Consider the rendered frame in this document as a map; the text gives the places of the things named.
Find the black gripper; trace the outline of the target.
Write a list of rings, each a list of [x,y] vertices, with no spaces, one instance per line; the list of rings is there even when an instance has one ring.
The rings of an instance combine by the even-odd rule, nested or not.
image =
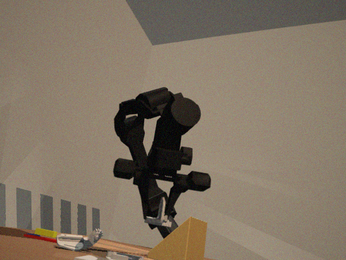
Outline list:
[[[180,150],[180,143],[174,139],[156,138],[154,141],[160,141],[161,147],[168,147],[170,143],[177,145],[177,150]],[[207,173],[191,171],[188,175],[177,174],[177,170],[169,168],[155,168],[150,165],[149,168],[136,166],[134,160],[118,158],[115,161],[113,174],[116,178],[133,179],[133,184],[138,186],[143,209],[143,217],[146,219],[149,194],[149,178],[162,181],[173,182],[173,187],[170,189],[170,194],[165,210],[168,218],[181,193],[187,190],[205,191],[211,187],[211,177]],[[154,175],[156,174],[156,175]],[[166,177],[168,176],[168,177]],[[171,178],[172,177],[172,178]]]

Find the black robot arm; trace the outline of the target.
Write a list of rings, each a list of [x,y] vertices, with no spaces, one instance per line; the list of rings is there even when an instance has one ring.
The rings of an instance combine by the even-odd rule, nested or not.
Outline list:
[[[138,114],[138,117],[135,115],[126,118],[126,115],[130,114]],[[160,118],[157,120],[154,139],[169,138],[181,144],[181,136],[199,122],[201,110],[198,104],[183,97],[181,92],[173,94],[166,87],[147,91],[139,94],[135,99],[121,102],[114,118],[114,129],[121,142],[129,148],[132,159],[137,161],[136,166],[149,168],[153,165],[155,168],[180,171],[181,165],[191,165],[193,149],[182,146],[178,151],[177,145],[173,143],[170,143],[168,148],[161,147],[160,141],[153,141],[147,156],[143,144],[144,119],[157,116]],[[161,198],[165,198],[166,210],[168,196],[158,187],[155,179],[149,179],[147,216],[156,218]],[[168,218],[172,222],[171,227],[148,225],[151,230],[157,228],[164,239],[178,228],[174,220],[176,214],[173,207]]]

